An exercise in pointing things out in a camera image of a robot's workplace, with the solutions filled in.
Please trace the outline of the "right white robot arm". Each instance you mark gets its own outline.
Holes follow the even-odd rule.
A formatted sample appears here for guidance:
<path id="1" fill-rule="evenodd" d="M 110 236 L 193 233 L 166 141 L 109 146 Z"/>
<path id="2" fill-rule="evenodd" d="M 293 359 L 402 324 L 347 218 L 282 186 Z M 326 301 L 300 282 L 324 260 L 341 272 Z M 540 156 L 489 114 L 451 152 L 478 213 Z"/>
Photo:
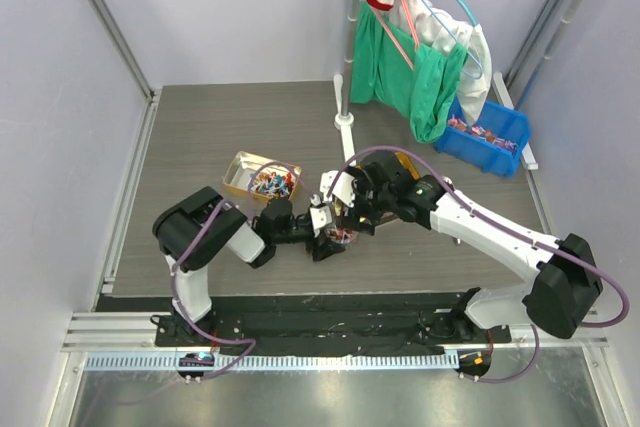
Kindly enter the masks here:
<path id="1" fill-rule="evenodd" d="M 532 324 L 569 339 L 600 296 L 600 278 L 584 268 L 593 260 L 579 236 L 556 239 L 524 228 L 473 202 L 434 175 L 418 176 L 392 151 L 367 155 L 358 166 L 329 171 L 325 200 L 340 204 L 336 223 L 373 233 L 385 214 L 455 238 L 506 266 L 521 280 L 511 287 L 474 287 L 452 307 L 457 338 L 472 342 L 503 324 Z"/>

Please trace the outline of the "gold tin of gummy candies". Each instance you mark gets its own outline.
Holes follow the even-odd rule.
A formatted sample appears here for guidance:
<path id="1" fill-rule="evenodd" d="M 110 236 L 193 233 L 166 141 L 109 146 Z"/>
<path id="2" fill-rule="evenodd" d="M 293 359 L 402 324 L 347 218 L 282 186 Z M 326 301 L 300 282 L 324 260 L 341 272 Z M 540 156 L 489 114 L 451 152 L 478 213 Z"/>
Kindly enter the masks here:
<path id="1" fill-rule="evenodd" d="M 417 210 L 405 197 L 416 184 L 415 168 L 405 154 L 378 151 L 368 157 L 376 205 L 404 222 L 415 222 Z"/>

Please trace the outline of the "clear glass jar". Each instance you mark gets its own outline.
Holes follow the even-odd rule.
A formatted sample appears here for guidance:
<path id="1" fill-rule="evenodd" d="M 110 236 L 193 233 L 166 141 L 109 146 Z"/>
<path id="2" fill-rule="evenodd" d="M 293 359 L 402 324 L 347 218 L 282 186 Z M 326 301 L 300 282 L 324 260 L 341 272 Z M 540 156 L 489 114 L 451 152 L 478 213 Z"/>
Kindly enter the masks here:
<path id="1" fill-rule="evenodd" d="M 358 237 L 358 233 L 356 231 L 336 226 L 326 228 L 325 234 L 332 242 L 343 247 L 353 244 Z"/>

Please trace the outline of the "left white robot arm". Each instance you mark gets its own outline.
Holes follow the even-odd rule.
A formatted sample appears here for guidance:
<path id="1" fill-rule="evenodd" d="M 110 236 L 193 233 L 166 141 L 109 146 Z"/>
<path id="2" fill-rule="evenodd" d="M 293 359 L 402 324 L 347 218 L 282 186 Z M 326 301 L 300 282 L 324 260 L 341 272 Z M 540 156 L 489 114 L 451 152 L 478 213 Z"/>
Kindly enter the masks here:
<path id="1" fill-rule="evenodd" d="M 320 262 L 345 251 L 327 235 L 331 224 L 331 209 L 317 196 L 303 214 L 294 215 L 290 200 L 276 198 L 249 219 L 210 186 L 167 209 L 156 219 L 152 233 L 170 268 L 179 335 L 193 346 L 205 344 L 212 336 L 208 272 L 221 250 L 231 251 L 257 269 L 274 258 L 279 245 L 302 244 Z"/>

